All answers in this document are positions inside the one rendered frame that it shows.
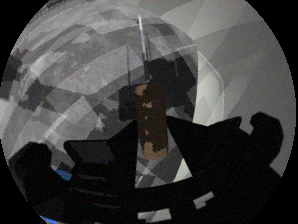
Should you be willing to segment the blue block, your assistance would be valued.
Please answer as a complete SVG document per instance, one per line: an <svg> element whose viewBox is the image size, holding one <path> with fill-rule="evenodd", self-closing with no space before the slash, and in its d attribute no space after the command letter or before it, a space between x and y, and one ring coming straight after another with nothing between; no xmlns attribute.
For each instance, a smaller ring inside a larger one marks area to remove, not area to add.
<svg viewBox="0 0 298 224"><path fill-rule="evenodd" d="M61 168L56 168L57 171L56 173L59 173L59 176L61 176L61 179L65 179L67 181L69 181L69 179L71 179L71 175L68 175L67 172L64 172L63 169Z"/></svg>

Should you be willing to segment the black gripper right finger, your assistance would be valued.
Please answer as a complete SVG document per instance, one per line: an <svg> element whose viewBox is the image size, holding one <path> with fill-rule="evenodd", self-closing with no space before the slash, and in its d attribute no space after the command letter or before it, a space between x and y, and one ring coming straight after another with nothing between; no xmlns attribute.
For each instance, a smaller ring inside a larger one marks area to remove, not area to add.
<svg viewBox="0 0 298 224"><path fill-rule="evenodd" d="M192 121L180 117L166 116L169 132L180 149L189 172L192 176L204 172L206 161L212 155L222 133L233 131L242 124L242 116L231 117L225 121L218 121L206 127L204 124L194 124Z"/></svg>

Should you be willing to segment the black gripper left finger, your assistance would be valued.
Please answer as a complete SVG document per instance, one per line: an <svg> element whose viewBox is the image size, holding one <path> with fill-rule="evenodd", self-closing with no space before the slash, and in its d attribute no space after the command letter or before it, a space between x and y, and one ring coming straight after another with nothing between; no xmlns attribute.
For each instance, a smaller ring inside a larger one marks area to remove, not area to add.
<svg viewBox="0 0 298 224"><path fill-rule="evenodd" d="M73 163L110 164L128 189L136 185L137 120L126 124L110 140L67 140L63 145Z"/></svg>

